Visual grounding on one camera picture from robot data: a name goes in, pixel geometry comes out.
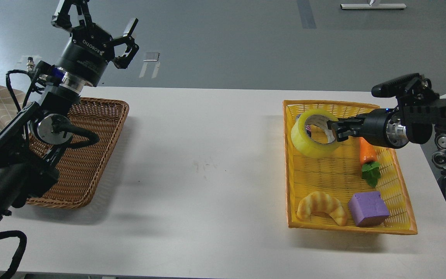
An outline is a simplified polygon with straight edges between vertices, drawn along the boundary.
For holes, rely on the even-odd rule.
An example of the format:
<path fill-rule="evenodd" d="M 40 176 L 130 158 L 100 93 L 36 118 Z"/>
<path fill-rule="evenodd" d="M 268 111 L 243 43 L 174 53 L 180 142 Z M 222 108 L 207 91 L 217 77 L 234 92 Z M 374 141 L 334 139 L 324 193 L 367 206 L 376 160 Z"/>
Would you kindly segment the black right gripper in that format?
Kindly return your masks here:
<path fill-rule="evenodd" d="M 327 127 L 335 130 L 337 142 L 347 141 L 350 137 L 363 137 L 372 145 L 391 148 L 386 132 L 391 115 L 391 110 L 373 110 L 350 118 L 328 120 Z"/>

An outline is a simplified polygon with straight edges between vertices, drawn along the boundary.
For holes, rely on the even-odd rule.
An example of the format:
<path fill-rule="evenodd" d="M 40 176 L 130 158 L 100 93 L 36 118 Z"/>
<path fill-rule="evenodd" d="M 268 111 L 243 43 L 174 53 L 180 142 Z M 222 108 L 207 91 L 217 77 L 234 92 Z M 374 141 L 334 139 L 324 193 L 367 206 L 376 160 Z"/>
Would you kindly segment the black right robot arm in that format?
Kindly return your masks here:
<path fill-rule="evenodd" d="M 395 97 L 398 104 L 393 109 L 374 109 L 328 121 L 336 141 L 362 137 L 375 146 L 399 149 L 408 143 L 422 145 L 433 138 L 436 151 L 431 160 L 441 171 L 438 184 L 446 200 L 446 98 L 434 92 L 431 81 L 418 73 L 375 85 L 371 93 L 377 98 Z"/>

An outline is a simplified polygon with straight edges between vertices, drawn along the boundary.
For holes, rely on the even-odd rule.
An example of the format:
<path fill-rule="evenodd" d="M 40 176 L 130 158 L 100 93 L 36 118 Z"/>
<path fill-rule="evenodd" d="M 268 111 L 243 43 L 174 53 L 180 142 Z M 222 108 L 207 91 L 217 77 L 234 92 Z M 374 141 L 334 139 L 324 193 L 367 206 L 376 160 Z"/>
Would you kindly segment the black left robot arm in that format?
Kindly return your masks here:
<path fill-rule="evenodd" d="M 28 57 L 26 70 L 5 75 L 17 114 L 0 132 L 0 221 L 11 215 L 10 207 L 21 208 L 58 182 L 57 164 L 67 150 L 99 142 L 95 132 L 73 125 L 69 112 L 85 86 L 98 85 L 110 62 L 126 69 L 139 51 L 133 37 L 138 18 L 114 38 L 92 21 L 86 0 L 61 0 L 51 24 L 70 35 L 57 63 Z M 26 250 L 22 231 L 0 232 L 0 240 L 11 237 L 19 243 L 2 279 L 14 276 Z"/>

